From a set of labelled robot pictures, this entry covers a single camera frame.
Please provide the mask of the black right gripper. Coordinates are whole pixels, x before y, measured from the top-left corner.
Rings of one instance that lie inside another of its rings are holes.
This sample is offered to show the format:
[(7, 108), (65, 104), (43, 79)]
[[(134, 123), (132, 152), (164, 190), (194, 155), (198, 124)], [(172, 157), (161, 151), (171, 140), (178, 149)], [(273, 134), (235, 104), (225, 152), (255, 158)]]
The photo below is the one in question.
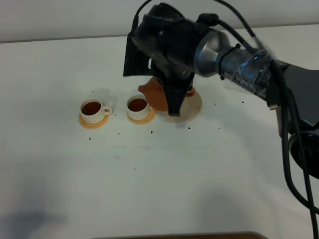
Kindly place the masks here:
[(209, 26), (186, 19), (166, 3), (154, 5), (135, 30), (132, 40), (152, 59), (153, 72), (164, 88), (168, 115), (179, 117), (192, 89), (195, 50)]

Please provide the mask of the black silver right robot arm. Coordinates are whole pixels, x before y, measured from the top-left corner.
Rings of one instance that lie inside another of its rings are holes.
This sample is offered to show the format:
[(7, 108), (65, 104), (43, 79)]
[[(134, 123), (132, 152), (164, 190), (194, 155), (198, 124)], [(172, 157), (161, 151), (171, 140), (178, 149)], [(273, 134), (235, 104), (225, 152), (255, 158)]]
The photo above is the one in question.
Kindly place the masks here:
[[(202, 13), (197, 21), (186, 19), (166, 3), (154, 5), (139, 25), (136, 12), (127, 38), (123, 76), (153, 75), (163, 88), (164, 102), (171, 117), (179, 117), (186, 94), (191, 91), (195, 74), (218, 74), (244, 90), (275, 105), (281, 134), (282, 104), (279, 83), (272, 72), (273, 60), (260, 40), (246, 41), (218, 15)], [(240, 44), (231, 46), (226, 34), (213, 29), (221, 25)], [(277, 62), (287, 91), (293, 97), (301, 130), (308, 173), (319, 179), (319, 71), (286, 62)]]

